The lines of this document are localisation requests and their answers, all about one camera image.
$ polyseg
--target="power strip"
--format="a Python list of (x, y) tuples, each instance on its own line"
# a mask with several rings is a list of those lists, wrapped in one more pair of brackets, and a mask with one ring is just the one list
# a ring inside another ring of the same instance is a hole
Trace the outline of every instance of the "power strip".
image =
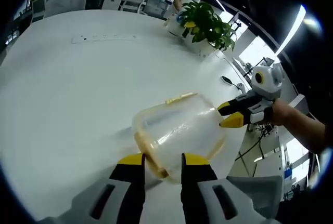
[(134, 41), (139, 39), (133, 34), (94, 34), (78, 35), (72, 38), (72, 44), (91, 42), (91, 41)]

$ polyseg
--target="potted plant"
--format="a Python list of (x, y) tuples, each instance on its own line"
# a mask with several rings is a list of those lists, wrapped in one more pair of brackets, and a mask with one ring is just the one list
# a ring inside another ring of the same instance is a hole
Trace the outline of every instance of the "potted plant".
[(183, 6), (185, 10), (180, 17), (185, 27), (183, 37), (189, 48), (201, 56), (209, 55), (217, 49), (234, 49), (235, 42), (231, 35), (236, 32), (214, 13), (211, 5), (190, 2)]
[(182, 37), (182, 34), (185, 30), (184, 25), (182, 24), (181, 18), (179, 15), (173, 14), (165, 22), (167, 30), (177, 37)]
[(250, 72), (253, 69), (253, 66), (250, 63), (246, 63), (244, 66), (244, 69), (246, 72)]

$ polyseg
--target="green leaves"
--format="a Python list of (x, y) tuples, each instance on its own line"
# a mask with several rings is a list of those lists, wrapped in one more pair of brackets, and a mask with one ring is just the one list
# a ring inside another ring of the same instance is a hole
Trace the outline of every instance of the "green leaves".
[(234, 50), (235, 42), (230, 37), (236, 34), (235, 30), (214, 13), (211, 5), (205, 2), (190, 2), (184, 3), (183, 7), (185, 10), (180, 14), (183, 17), (182, 25), (193, 21), (196, 26), (190, 31), (193, 35), (193, 43), (207, 39), (216, 49), (226, 50), (231, 47)]
[(198, 32), (193, 36), (192, 43), (203, 41), (206, 38), (204, 32)]

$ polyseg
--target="plastic container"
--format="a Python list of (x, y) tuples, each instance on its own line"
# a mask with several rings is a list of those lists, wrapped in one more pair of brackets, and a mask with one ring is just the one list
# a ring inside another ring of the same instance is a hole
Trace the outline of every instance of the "plastic container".
[(223, 117), (201, 94), (188, 93), (164, 104), (140, 111), (133, 119), (135, 141), (152, 172), (180, 183), (181, 154), (212, 159), (223, 147)]

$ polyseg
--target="white table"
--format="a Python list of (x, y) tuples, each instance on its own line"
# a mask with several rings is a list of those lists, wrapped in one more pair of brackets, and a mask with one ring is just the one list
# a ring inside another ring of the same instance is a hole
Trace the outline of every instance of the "white table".
[[(244, 82), (225, 59), (190, 53), (162, 25), (123, 11), (68, 12), (32, 24), (10, 50), (0, 70), (2, 166), (36, 219), (66, 211), (76, 194), (138, 151), (130, 129), (138, 111), (189, 91), (216, 106), (240, 95), (220, 80)], [(245, 128), (227, 131), (212, 161), (219, 178), (228, 175)], [(180, 191), (166, 182), (149, 189), (142, 223), (184, 223)]]

